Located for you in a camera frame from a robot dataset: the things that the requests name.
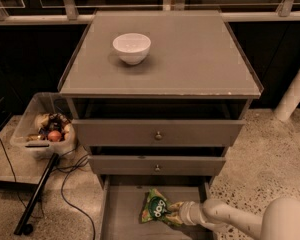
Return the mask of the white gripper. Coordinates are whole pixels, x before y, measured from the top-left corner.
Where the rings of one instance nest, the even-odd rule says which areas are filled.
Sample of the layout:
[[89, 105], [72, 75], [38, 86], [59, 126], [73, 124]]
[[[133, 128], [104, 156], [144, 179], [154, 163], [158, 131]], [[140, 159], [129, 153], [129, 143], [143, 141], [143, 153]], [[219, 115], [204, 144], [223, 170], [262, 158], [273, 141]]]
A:
[[203, 213], [202, 204], [193, 201], [176, 202], [168, 207], [169, 210], [179, 210], [179, 215], [167, 215], [166, 218], [171, 225], [203, 225], [207, 218]]

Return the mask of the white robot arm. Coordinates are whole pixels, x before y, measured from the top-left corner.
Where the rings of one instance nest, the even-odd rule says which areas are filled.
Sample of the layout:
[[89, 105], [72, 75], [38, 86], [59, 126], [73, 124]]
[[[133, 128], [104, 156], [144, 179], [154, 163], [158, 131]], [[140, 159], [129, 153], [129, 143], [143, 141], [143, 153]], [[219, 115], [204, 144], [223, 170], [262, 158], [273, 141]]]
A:
[[174, 222], [200, 225], [213, 232], [233, 226], [253, 240], [300, 240], [300, 201], [281, 197], [269, 203], [262, 216], [234, 208], [219, 199], [172, 205]]

